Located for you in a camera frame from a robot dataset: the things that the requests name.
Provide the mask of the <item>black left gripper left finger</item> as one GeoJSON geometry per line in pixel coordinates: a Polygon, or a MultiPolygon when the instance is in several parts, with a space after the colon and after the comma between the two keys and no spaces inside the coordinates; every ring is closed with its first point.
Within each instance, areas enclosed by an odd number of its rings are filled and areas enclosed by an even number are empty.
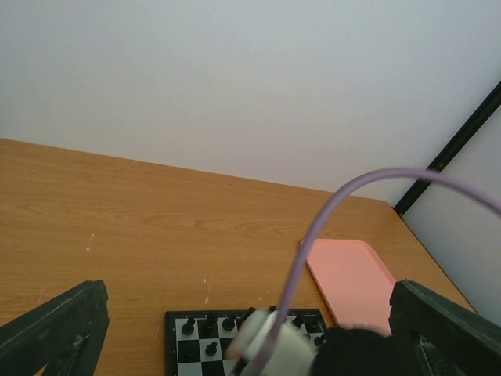
{"type": "Polygon", "coordinates": [[[110,318],[102,280],[85,281],[1,326],[2,375],[93,375],[110,318]]]}

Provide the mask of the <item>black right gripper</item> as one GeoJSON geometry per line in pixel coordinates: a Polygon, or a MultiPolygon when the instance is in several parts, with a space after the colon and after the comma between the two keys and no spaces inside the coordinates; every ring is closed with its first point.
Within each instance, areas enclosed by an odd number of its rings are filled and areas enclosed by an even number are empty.
{"type": "Polygon", "coordinates": [[[312,376],[395,376],[409,372],[395,336],[366,328],[330,327],[312,362],[312,376]]]}

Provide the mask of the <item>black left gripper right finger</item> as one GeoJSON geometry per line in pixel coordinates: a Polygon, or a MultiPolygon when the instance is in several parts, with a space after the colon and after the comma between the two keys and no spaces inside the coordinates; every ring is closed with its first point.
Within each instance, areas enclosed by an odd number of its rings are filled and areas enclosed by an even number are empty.
{"type": "Polygon", "coordinates": [[[390,305],[406,375],[500,374],[500,326],[411,280],[395,284],[390,305]]]}

